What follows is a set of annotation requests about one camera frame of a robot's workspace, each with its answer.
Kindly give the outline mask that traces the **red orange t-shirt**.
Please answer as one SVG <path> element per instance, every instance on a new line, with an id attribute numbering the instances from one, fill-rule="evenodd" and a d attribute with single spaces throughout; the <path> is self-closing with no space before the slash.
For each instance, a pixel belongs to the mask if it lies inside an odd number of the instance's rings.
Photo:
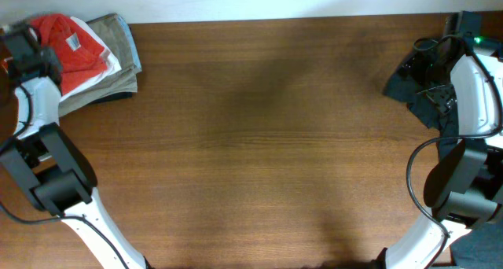
<path id="1" fill-rule="evenodd" d="M 40 33 L 41 44 L 51 47 L 61 63 L 63 96 L 107 70 L 101 56 L 105 48 L 71 17 L 42 15 L 32 19 L 30 25 Z"/>

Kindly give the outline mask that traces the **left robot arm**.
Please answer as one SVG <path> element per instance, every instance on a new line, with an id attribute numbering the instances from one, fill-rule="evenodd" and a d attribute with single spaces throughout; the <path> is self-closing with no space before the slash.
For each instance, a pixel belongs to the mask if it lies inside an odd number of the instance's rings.
<path id="1" fill-rule="evenodd" d="M 31 205 L 50 214 L 36 223 L 66 224 L 104 268 L 148 268 L 107 213 L 90 162 L 59 126 L 61 65 L 54 50 L 24 22 L 3 26 L 1 44 L 9 52 L 9 92 L 18 104 L 1 165 Z"/>

